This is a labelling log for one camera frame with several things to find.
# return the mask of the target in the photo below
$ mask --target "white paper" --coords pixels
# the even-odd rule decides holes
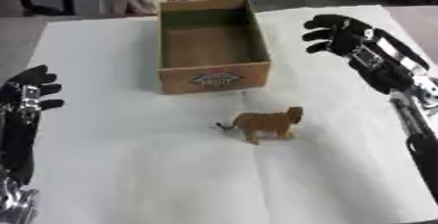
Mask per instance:
[[[303,23],[356,17],[412,39],[380,7],[258,15],[273,59],[265,88],[157,91],[156,19],[54,22],[31,66],[59,74],[33,187],[37,223],[397,223],[438,217],[387,98],[334,55],[308,55]],[[247,144],[211,127],[240,112],[305,109],[294,140]]]

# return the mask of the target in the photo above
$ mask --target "robotic arm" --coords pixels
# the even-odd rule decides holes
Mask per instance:
[[[62,100],[41,97],[62,86],[46,66],[28,69],[0,88],[0,223],[28,224],[36,214],[38,191],[27,189],[33,174],[33,142],[42,111]]]
[[[428,76],[427,62],[386,31],[353,18],[319,15],[304,27],[313,30],[304,41],[324,40],[309,46],[308,53],[329,51],[348,59],[371,87],[390,96],[408,150],[438,203],[438,138],[431,124],[438,112],[438,79]]]

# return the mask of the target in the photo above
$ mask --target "open cardboard box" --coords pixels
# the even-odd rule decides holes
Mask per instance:
[[[270,59],[248,0],[160,5],[165,94],[261,87]]]

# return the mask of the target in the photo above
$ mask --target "toy animal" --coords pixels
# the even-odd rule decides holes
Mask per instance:
[[[289,127],[291,124],[299,123],[302,116],[303,108],[294,107],[280,113],[242,113],[235,118],[232,126],[224,126],[219,122],[216,125],[224,131],[237,127],[243,131],[249,143],[258,145],[257,131],[274,132],[281,138],[294,138]]]

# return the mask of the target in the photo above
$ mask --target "box label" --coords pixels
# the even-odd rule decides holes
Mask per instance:
[[[226,71],[199,74],[191,79],[191,82],[202,87],[221,88],[236,83],[241,79],[241,76],[231,71]]]

